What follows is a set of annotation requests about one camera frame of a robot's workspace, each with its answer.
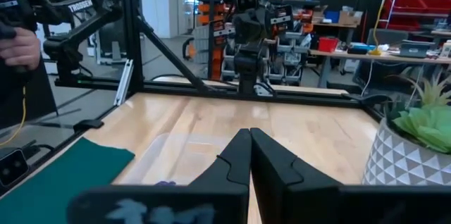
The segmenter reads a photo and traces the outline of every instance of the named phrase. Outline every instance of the yellow cable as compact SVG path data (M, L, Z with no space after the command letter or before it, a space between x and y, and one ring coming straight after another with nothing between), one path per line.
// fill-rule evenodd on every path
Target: yellow cable
M378 12L378 17L376 19L376 24L374 25L374 29L373 29L373 39L374 39L374 43L376 45L376 48L373 51L369 52L371 55L381 55L381 52L378 49L379 41L378 41L378 38L376 37L376 30L377 30L378 25L379 25L379 20L381 19L381 13L382 13L382 8L383 8L383 4L384 3L385 3L385 0L382 0L381 7L379 8L379 12Z
M27 116L27 106L25 103L25 87L22 89L23 97L22 97L22 121L20 122L19 128L14 132L13 136L11 136L8 140L5 142L0 143L0 146L3 146L5 144L8 144L11 140L13 140L20 132L20 129L22 129L23 124L25 123L25 117Z

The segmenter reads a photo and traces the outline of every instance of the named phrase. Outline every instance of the human hand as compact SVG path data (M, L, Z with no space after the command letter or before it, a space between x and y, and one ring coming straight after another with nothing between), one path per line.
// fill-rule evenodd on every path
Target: human hand
M14 39L0 40L0 58L7 66L25 66L34 70L41 58L41 45L36 35L21 27L15 27Z

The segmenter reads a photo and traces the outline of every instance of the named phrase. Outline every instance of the wall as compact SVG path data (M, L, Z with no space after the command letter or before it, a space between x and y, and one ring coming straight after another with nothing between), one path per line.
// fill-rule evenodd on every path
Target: wall
M194 0L178 0L178 34L185 34L193 26Z
M147 22L162 38L178 35L178 0L141 0Z

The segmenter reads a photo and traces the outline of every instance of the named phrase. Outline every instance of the green cloth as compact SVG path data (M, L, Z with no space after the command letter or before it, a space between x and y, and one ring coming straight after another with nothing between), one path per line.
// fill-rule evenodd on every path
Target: green cloth
M134 156L81 138L0 200L0 223L67 223L69 201L86 189L110 184Z

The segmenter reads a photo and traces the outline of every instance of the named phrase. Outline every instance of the white geometric planter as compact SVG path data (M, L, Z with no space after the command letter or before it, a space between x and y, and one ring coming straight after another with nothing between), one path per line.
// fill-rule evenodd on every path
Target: white geometric planter
M420 147L381 121L363 185L451 185L451 156Z

